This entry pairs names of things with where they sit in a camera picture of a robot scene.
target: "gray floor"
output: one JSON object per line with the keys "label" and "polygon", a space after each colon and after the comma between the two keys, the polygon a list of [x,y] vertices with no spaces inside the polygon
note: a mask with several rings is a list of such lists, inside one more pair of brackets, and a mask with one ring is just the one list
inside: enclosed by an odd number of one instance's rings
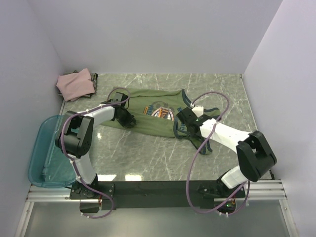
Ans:
{"label": "gray floor", "polygon": [[[114,86],[159,90],[185,89],[193,100],[200,94],[215,90],[225,93],[231,107],[222,123],[244,131],[254,131],[256,125],[240,75],[211,74],[102,74],[98,78],[97,94],[91,99],[67,102],[68,110],[83,111],[105,101]],[[226,106],[218,95],[205,96],[198,105],[204,108]],[[213,153],[199,155],[192,179],[217,179],[238,164],[236,154],[216,142],[211,143]],[[94,130],[90,158],[101,180],[185,180],[195,153],[189,141],[133,133],[98,126]],[[264,179],[271,179],[266,174]]]}
{"label": "gray floor", "polygon": [[235,216],[189,207],[118,209],[81,217],[78,203],[35,203],[25,237],[289,237],[279,201],[250,201]]}

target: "pink cloth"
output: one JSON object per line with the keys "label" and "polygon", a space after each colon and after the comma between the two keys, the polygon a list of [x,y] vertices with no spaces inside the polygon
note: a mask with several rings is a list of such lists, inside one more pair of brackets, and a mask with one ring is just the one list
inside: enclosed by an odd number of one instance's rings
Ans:
{"label": "pink cloth", "polygon": [[91,75],[87,68],[79,73],[59,76],[57,85],[65,101],[75,101],[80,96],[94,93]]}

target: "marble tabletop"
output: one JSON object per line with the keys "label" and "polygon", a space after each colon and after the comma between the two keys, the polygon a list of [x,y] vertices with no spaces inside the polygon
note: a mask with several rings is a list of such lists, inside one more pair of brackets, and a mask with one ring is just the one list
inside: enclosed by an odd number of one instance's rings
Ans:
{"label": "marble tabletop", "polygon": [[[253,119],[240,74],[100,74],[97,93],[92,98],[66,102],[68,110],[83,111],[105,101],[114,86],[174,91],[185,89],[193,100],[200,94],[215,90],[225,93],[231,106],[223,124],[254,131]],[[219,95],[206,95],[198,105],[223,110],[226,100]],[[192,180],[214,180],[238,165],[236,154],[211,141],[213,152],[199,155],[191,175]],[[185,180],[196,149],[188,140],[154,137],[99,125],[93,132],[89,154],[92,166],[101,181]],[[263,179],[271,179],[267,173]]]}

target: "blue container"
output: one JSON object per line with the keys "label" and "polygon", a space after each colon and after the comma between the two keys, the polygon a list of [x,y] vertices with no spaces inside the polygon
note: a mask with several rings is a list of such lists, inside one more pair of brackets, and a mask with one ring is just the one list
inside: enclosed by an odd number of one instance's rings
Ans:
{"label": "blue container", "polygon": [[55,146],[55,138],[62,117],[52,116],[39,128],[31,157],[28,177],[32,184],[44,188],[60,188],[71,185],[76,175],[68,158]]}

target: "white wall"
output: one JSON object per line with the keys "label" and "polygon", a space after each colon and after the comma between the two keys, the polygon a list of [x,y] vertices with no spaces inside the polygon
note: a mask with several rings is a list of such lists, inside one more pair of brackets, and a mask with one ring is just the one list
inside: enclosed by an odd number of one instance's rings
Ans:
{"label": "white wall", "polygon": [[0,232],[13,236],[30,187],[27,170],[40,124],[58,113],[63,67],[26,0],[0,7]]}
{"label": "white wall", "polygon": [[316,1],[284,0],[244,75],[301,237],[316,234]]}
{"label": "white wall", "polygon": [[29,0],[68,71],[244,73],[281,0]]}

